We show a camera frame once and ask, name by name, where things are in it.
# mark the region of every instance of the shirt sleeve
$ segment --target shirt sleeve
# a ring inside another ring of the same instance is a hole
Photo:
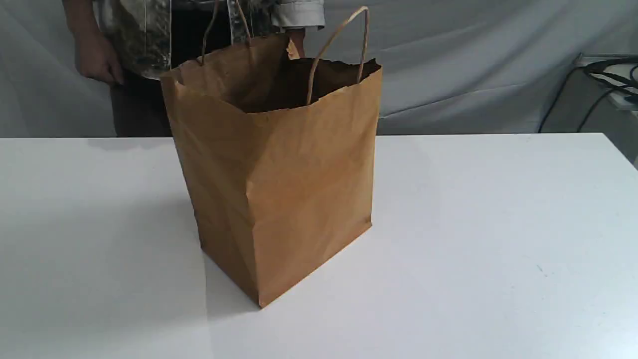
[[[289,27],[325,26],[323,0],[281,0],[275,5],[272,24]]]

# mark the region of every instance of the white backdrop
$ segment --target white backdrop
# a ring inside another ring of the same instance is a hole
[[[582,51],[638,52],[636,0],[326,0],[315,54],[358,5],[385,67],[383,134],[532,132]],[[360,19],[328,57],[355,62]],[[73,68],[60,0],[0,0],[0,137],[113,134],[107,88]]]

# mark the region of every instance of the paper bag handle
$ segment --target paper bag handle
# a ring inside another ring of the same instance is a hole
[[[337,27],[337,29],[335,30],[334,34],[332,34],[332,36],[328,39],[328,42],[326,42],[326,44],[323,46],[323,48],[319,52],[319,55],[317,55],[317,57],[315,58],[315,61],[313,62],[313,67],[310,69],[310,79],[308,80],[308,97],[306,98],[306,106],[310,105],[310,103],[312,102],[313,86],[315,85],[315,72],[317,70],[317,66],[319,65],[319,60],[321,60],[321,58],[323,57],[323,54],[328,49],[328,47],[332,45],[332,42],[337,37],[337,35],[339,35],[341,31],[349,23],[351,23],[352,20],[354,20],[357,16],[359,16],[359,14],[361,14],[362,12],[366,13],[366,32],[364,33],[364,37],[363,37],[363,51],[361,52],[361,64],[359,65],[359,73],[357,74],[357,83],[361,82],[361,77],[363,77],[363,65],[366,60],[366,53],[367,53],[367,39],[368,39],[368,34],[370,32],[370,10],[367,8],[367,6],[361,6],[357,11],[352,13],[350,18],[346,19],[341,25],[339,25],[339,27]]]
[[[208,23],[208,27],[206,31],[204,31],[204,39],[202,40],[202,60],[199,59],[197,62],[200,66],[204,65],[204,56],[206,55],[206,41],[208,40],[208,35],[211,33],[212,25],[215,23],[215,18],[219,12],[219,0],[215,1],[215,7],[212,10],[212,19]],[[248,21],[246,21],[246,16],[244,15],[244,10],[241,8],[241,4],[237,3],[237,10],[239,11],[239,16],[241,16],[241,20],[244,23],[244,27],[246,28],[246,34],[248,34],[248,43],[250,44],[250,39],[252,39],[253,35],[250,33],[250,28],[248,27]]]

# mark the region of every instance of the white table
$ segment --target white table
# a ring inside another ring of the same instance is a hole
[[[376,160],[373,229],[257,311],[170,139],[0,140],[0,358],[638,358],[638,172],[606,138]]]

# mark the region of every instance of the camouflage shirt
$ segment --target camouflage shirt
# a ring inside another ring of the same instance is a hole
[[[247,40],[237,11],[241,4],[254,36],[281,27],[324,25],[323,0],[220,0],[230,17],[232,43]],[[211,10],[212,0],[97,0],[98,19],[122,64],[148,78],[170,69],[171,11],[176,8]]]

